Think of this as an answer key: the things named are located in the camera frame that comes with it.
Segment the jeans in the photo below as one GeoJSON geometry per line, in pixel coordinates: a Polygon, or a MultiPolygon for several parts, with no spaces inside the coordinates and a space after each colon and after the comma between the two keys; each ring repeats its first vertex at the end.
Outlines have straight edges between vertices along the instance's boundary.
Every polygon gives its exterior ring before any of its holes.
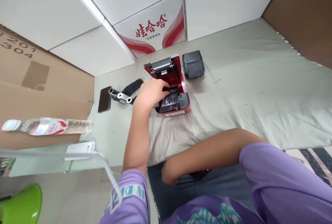
{"type": "Polygon", "coordinates": [[[198,181],[190,175],[185,175],[179,178],[175,187],[171,187],[162,180],[164,163],[148,167],[148,177],[159,212],[159,222],[163,222],[178,207],[200,195],[228,196],[255,211],[250,200],[248,181],[239,164],[213,169],[198,181]]]}

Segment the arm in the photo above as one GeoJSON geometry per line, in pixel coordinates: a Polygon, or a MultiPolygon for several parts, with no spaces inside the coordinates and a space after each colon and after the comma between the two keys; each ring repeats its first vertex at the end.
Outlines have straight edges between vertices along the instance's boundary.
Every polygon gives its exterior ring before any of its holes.
{"type": "Polygon", "coordinates": [[[137,169],[146,176],[150,151],[149,116],[154,105],[169,94],[163,91],[164,87],[170,86],[161,79],[152,79],[141,86],[132,108],[122,172],[137,169]]]}
{"type": "Polygon", "coordinates": [[[209,137],[171,157],[162,171],[163,181],[175,186],[179,177],[239,163],[242,148],[265,140],[243,129],[230,129],[209,137]]]}

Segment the tile floor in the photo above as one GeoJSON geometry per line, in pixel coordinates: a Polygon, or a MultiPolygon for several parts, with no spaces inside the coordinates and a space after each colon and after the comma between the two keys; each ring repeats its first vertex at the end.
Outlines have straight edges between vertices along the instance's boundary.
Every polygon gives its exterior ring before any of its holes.
{"type": "MultiPolygon", "coordinates": [[[[121,172],[121,168],[112,169],[121,172]]],[[[0,178],[0,197],[15,195],[26,186],[37,183],[43,193],[38,224],[98,223],[109,201],[112,185],[104,169],[76,173],[51,173],[0,178]]],[[[151,223],[158,223],[151,188],[151,223]]]]}

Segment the water bottle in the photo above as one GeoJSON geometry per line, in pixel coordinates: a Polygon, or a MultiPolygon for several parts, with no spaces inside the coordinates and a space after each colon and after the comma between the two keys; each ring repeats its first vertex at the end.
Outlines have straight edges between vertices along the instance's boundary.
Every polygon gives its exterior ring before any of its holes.
{"type": "Polygon", "coordinates": [[[6,121],[3,131],[22,131],[30,135],[83,134],[92,131],[93,123],[88,120],[40,117],[26,121],[6,121]]]}

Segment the printed graphic on shirt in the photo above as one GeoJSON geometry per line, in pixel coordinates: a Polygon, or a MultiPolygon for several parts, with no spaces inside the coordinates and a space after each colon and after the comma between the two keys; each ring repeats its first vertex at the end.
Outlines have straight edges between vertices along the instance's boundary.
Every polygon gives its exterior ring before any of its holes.
{"type": "Polygon", "coordinates": [[[228,204],[222,203],[220,205],[220,214],[214,216],[208,209],[202,207],[197,213],[194,213],[188,221],[183,221],[178,218],[178,224],[191,224],[191,223],[222,223],[222,224],[237,224],[242,221],[241,217],[235,210],[228,204]]]}
{"type": "MultiPolygon", "coordinates": [[[[118,194],[117,193],[113,194],[114,191],[115,190],[112,189],[112,203],[113,203],[113,205],[115,205],[114,203],[119,200],[118,194]]],[[[147,205],[145,189],[141,185],[139,185],[139,184],[126,185],[126,186],[120,188],[120,191],[121,191],[122,198],[126,198],[126,197],[129,197],[129,196],[138,197],[142,201],[144,201],[145,204],[147,205]]],[[[111,205],[111,201],[108,202],[104,213],[106,212],[106,210],[108,209],[108,207],[110,205],[111,205]]]]}

